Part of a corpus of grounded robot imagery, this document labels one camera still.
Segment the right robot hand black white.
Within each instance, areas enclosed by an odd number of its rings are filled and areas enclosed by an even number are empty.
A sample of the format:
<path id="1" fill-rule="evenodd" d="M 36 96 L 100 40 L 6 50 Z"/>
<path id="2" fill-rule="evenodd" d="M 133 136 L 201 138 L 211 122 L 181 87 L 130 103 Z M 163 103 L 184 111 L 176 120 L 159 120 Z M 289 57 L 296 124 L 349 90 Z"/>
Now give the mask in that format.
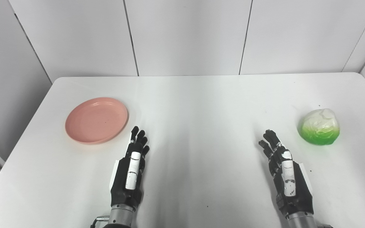
<path id="1" fill-rule="evenodd" d="M 275 131 L 266 130 L 263 138 L 258 144 L 268 158 L 268 169 L 277 191 L 278 209 L 286 218 L 298 212 L 314 214 L 311 191 L 290 150 L 281 143 Z"/>

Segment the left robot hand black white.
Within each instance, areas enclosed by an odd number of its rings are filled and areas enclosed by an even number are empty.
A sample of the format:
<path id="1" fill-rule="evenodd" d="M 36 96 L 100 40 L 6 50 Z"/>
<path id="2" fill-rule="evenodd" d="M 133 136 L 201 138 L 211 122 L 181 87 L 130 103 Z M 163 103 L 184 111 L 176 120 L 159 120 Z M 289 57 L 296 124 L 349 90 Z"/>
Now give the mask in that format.
<path id="1" fill-rule="evenodd" d="M 134 210 L 143 198 L 141 183 L 150 147 L 144 130 L 133 127 L 125 156 L 118 161 L 110 190 L 111 206 L 126 205 Z"/>

